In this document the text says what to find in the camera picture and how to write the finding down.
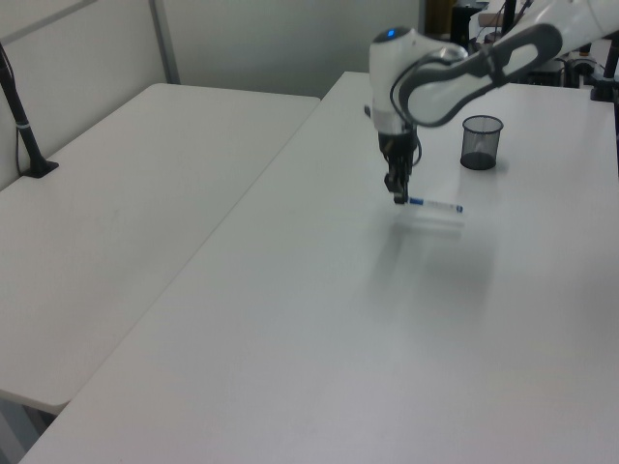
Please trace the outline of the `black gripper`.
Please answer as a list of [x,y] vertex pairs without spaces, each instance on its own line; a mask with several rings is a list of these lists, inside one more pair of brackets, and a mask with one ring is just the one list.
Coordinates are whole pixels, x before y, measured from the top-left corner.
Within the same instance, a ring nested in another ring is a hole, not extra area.
[[419,163],[419,138],[415,130],[393,135],[380,132],[378,134],[379,150],[388,162],[389,170],[384,177],[384,183],[396,204],[406,203],[408,183],[412,166]]

